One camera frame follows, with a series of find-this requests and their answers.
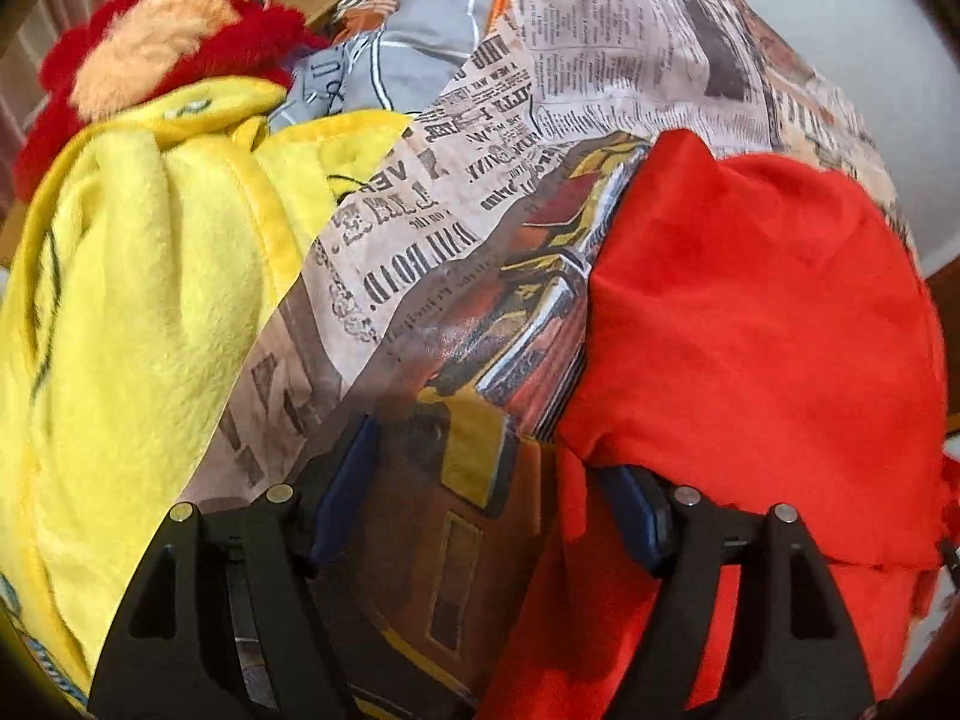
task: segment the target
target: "striped curtain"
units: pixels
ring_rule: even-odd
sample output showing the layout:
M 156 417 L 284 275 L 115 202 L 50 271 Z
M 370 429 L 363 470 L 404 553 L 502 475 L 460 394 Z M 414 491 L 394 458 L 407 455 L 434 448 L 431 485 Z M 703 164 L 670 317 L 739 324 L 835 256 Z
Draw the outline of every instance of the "striped curtain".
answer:
M 11 166 L 44 102 L 37 69 L 64 31 L 105 0 L 39 0 L 0 57 L 0 221 L 13 202 Z

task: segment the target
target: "metal pin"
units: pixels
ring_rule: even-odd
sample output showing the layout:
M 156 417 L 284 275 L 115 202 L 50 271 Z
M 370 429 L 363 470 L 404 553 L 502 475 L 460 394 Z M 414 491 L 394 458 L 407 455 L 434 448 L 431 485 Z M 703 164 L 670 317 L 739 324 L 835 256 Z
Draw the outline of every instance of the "metal pin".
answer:
M 294 488 L 290 485 L 273 485 L 267 490 L 267 500 L 271 503 L 286 503 L 294 496 Z
M 696 506 L 700 502 L 699 490 L 690 487 L 676 488 L 673 499 L 681 506 Z
M 170 509 L 170 518 L 174 522 L 185 522 L 190 517 L 193 517 L 193 504 L 192 503 L 178 503 Z
M 797 510 L 788 503 L 776 504 L 774 514 L 776 514 L 776 519 L 779 519 L 780 522 L 785 522 L 787 525 L 796 522 L 800 518 Z

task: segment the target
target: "plush toy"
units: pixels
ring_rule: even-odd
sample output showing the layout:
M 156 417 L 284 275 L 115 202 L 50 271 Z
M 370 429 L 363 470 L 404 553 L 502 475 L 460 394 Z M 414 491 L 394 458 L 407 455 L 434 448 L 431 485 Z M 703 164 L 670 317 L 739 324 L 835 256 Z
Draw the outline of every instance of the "plush toy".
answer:
M 29 201 L 80 129 L 213 76 L 257 76 L 287 88 L 281 60 L 328 45 L 304 16 L 271 0 L 109 0 L 61 36 L 40 67 L 49 101 L 13 167 Z

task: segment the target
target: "yellow cloth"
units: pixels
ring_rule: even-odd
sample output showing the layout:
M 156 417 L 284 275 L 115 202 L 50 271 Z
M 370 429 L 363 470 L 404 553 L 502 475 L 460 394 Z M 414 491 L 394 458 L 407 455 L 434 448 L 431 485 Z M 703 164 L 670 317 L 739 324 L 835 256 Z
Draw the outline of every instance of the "yellow cloth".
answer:
M 270 136 L 284 90 L 184 87 L 80 132 L 32 201 L 0 307 L 0 600 L 80 691 L 306 247 L 409 122 Z

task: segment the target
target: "newspaper print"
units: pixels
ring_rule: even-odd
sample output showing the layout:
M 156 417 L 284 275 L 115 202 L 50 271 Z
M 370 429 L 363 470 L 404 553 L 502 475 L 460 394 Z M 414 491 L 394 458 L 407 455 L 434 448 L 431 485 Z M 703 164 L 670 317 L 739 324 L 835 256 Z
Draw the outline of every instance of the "newspaper print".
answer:
M 741 0 L 516 0 L 344 199 L 248 356 L 182 498 L 295 484 L 351 413 L 376 416 L 352 542 L 313 587 L 366 714 L 466 717 L 482 696 L 553 517 L 589 269 L 674 127 L 841 167 L 896 219 L 853 108 Z

